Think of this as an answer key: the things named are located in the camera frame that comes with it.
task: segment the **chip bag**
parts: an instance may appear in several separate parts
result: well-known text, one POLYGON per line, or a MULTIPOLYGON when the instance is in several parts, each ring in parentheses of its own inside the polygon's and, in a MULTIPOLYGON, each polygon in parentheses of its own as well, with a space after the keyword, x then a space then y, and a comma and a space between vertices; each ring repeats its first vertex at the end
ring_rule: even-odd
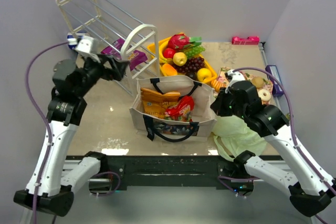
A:
POLYGON ((194 99, 188 95, 185 95, 178 104, 169 107, 165 111, 165 119, 181 122, 191 122, 191 111, 194 109, 194 106, 194 99))

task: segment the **yellow apple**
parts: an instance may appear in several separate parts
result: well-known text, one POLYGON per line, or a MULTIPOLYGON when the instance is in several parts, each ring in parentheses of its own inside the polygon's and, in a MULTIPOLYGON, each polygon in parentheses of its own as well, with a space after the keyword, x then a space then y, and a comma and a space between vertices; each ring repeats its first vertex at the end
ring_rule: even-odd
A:
POLYGON ((177 52, 174 54, 173 62, 178 66, 183 66, 187 62, 187 55, 183 52, 177 52))
POLYGON ((210 72, 210 70, 208 70, 207 68, 201 68, 198 72, 197 72, 197 78, 200 82, 204 82, 204 80, 206 78, 211 77, 212 74, 210 72))

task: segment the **black bag handle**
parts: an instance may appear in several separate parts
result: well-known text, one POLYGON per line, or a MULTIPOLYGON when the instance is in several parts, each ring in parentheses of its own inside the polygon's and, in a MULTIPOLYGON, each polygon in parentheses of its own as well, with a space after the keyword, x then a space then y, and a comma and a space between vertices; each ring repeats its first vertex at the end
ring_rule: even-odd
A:
POLYGON ((179 139, 171 139, 169 137, 166 137, 164 135, 162 135, 160 132, 158 132, 157 129, 154 128, 154 122, 153 122, 153 118, 148 116, 148 115, 143 115, 143 120, 145 122, 145 127, 146 127, 146 130, 147 130, 147 137, 150 139, 150 140, 154 140, 154 137, 155 137, 155 134, 158 135, 160 138, 168 141, 168 142, 171 142, 171 143, 178 143, 178 142, 182 142, 186 139, 188 139, 189 137, 191 137, 196 131, 198 131, 198 129, 200 128, 199 125, 198 125, 198 122, 190 122, 190 131, 189 133, 182 137, 182 138, 179 138, 179 139))
MULTIPOLYGON (((153 84, 153 86, 155 87, 156 91, 159 92, 160 94, 163 94, 163 92, 161 91, 161 89, 157 85, 159 82, 160 82, 160 78, 151 78, 151 84, 153 84)), ((202 83, 194 81, 194 86, 193 86, 192 90, 188 94, 186 94, 186 95, 191 96, 194 93, 194 91, 197 89, 198 86, 201 87, 202 83)))

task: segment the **purple box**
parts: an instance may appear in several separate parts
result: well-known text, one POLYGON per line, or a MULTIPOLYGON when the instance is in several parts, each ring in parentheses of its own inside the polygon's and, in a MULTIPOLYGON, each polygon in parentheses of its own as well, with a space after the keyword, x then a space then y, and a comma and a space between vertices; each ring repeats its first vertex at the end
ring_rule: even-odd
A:
MULTIPOLYGON (((125 41, 123 39, 117 39, 115 42, 112 43, 112 46, 117 48, 119 51, 121 50, 122 45, 124 45, 125 41)), ((121 55, 117 51, 115 51, 111 47, 107 47, 103 49, 101 52, 104 55, 113 55, 117 59, 121 60, 121 55)), ((128 60, 130 61, 130 69, 131 71, 139 64, 147 61, 147 55, 144 52, 140 52, 138 50, 134 50, 129 56, 128 60)))
MULTIPOLYGON (((271 75, 273 75, 282 85, 281 79, 280 79, 280 75, 277 69, 276 65, 267 65, 265 70, 267 72, 269 72, 271 75)), ((280 97, 282 96, 284 93, 284 91, 281 89, 281 87, 273 80, 271 80, 271 82, 273 82, 273 90, 272 90, 272 94, 274 97, 280 97)))

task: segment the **snack bag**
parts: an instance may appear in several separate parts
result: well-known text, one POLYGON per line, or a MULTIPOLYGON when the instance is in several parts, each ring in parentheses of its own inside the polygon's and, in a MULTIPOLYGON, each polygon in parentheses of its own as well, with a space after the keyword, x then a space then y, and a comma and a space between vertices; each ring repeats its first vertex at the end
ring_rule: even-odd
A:
POLYGON ((148 115, 164 119, 165 111, 168 107, 176 105, 181 94, 179 92, 168 92, 160 94, 156 91, 141 88, 141 100, 144 112, 148 115))
POLYGON ((181 122, 190 122, 191 111, 194 109, 194 99, 190 96, 184 96, 178 104, 169 107, 165 112, 166 120, 174 120, 181 122))
MULTIPOLYGON (((112 43, 112 46, 117 48, 118 50, 121 50, 122 45, 124 45, 125 41, 123 39, 117 39, 115 42, 112 43)), ((104 55, 113 55, 117 59, 121 60, 121 55, 117 51, 115 51, 113 48, 110 46, 103 49, 101 52, 104 55)), ((129 56, 128 60, 130 61, 130 69, 131 71, 139 64, 147 61, 147 56, 144 52, 140 52, 138 50, 134 50, 129 56)))

